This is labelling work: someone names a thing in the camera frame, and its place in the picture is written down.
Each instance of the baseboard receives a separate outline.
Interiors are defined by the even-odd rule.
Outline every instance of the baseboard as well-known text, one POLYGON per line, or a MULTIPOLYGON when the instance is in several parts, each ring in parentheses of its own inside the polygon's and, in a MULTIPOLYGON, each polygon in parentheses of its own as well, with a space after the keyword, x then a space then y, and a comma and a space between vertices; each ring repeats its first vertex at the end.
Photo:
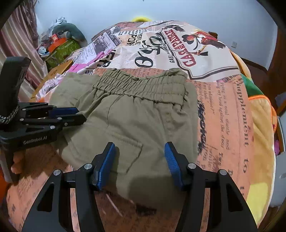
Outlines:
POLYGON ((250 60, 247 60, 247 59, 244 59, 244 58, 241 58, 241 59, 242 59, 243 62, 246 63, 247 65, 251 65, 251 66, 253 66, 253 67, 255 67, 255 68, 258 68, 258 69, 264 71, 265 73, 268 72, 265 67, 263 67, 263 66, 261 66, 261 65, 259 65, 259 64, 257 64, 257 63, 254 63, 254 62, 252 62, 252 61, 250 61, 250 60))

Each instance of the white wall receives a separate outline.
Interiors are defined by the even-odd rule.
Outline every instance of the white wall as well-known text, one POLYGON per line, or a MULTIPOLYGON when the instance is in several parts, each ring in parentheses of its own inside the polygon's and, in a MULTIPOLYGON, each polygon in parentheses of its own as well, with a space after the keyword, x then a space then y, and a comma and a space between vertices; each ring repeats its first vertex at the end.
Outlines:
POLYGON ((232 51, 266 68, 277 37, 276 24, 256 0, 38 0, 35 10, 42 28, 63 16, 88 42, 101 30, 136 16, 185 21, 218 33, 229 48, 237 42, 232 51))

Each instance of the striped curtain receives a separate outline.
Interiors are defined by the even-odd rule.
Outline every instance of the striped curtain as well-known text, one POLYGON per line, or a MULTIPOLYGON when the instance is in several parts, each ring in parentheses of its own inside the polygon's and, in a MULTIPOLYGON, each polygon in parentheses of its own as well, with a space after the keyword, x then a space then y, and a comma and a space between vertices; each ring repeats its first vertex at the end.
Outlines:
POLYGON ((34 90, 47 75, 47 67, 36 48, 38 34, 32 0, 24 0, 10 15, 0 31, 0 70, 9 56, 31 59, 19 92, 20 101, 29 101, 34 90))

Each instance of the orange trim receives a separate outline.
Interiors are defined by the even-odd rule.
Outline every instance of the orange trim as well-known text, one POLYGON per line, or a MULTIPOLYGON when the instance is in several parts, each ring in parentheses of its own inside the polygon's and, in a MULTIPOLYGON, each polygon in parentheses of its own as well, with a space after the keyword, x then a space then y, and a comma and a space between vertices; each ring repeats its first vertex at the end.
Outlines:
POLYGON ((268 101, 269 105, 271 106, 271 124, 274 125, 273 132, 275 133, 275 131, 277 129, 277 122, 275 124, 273 124, 273 116, 277 117, 277 114, 276 114, 276 111, 274 110, 273 106, 271 105, 269 98, 266 97, 265 95, 255 95, 255 96, 249 97, 248 100, 261 99, 261 98, 266 99, 268 101))

